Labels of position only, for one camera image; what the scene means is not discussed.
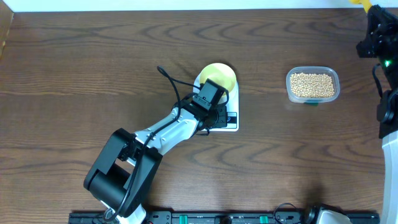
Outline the yellow measuring scoop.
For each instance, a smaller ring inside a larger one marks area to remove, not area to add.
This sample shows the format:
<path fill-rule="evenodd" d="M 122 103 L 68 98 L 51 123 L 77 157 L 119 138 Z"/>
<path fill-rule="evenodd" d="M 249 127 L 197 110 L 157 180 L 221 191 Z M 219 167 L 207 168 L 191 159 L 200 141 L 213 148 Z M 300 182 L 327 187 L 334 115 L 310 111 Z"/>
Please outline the yellow measuring scoop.
<path fill-rule="evenodd" d="M 370 8 L 373 6 L 370 0 L 349 0 L 351 4 L 362 5 L 365 13 L 367 14 Z"/>

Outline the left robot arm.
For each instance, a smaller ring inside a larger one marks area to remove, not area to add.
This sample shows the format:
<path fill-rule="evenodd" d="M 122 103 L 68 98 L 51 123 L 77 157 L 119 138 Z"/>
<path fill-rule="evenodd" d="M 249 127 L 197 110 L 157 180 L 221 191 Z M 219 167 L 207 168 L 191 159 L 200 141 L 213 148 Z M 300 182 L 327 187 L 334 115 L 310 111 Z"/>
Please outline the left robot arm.
<path fill-rule="evenodd" d="M 226 111 L 228 90 L 207 80 L 198 93 L 178 98 L 170 114 L 153 126 L 116 130 L 88 171 L 83 186 L 107 208 L 104 223 L 142 223 L 142 203 L 163 156 L 198 131 L 209 131 Z"/>

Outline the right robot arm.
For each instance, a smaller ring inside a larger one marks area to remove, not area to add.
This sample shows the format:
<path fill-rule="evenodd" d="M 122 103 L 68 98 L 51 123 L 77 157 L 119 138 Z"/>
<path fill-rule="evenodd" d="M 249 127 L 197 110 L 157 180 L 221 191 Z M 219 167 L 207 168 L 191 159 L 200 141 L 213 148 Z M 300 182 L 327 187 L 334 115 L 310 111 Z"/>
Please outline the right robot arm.
<path fill-rule="evenodd" d="M 363 3 L 368 18 L 364 40 L 356 50 L 361 58 L 378 58 L 372 75 L 380 96 L 377 106 L 379 138 L 385 162 L 381 223 L 397 223 L 397 16 L 375 4 Z"/>

